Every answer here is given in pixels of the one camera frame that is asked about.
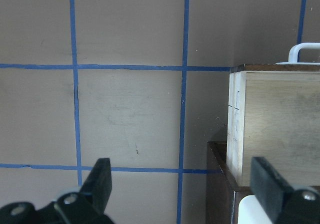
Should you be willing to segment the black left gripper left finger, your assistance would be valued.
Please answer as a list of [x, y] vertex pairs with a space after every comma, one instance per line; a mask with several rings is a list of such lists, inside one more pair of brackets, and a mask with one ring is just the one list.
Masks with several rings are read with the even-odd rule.
[[112, 190], [110, 163], [109, 158], [99, 158], [79, 191], [99, 214], [104, 214]]

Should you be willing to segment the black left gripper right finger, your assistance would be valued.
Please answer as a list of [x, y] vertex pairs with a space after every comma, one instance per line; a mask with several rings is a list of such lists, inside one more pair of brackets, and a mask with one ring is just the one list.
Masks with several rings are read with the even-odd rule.
[[294, 192], [293, 187], [264, 157], [251, 160], [250, 187], [268, 218], [277, 222]]

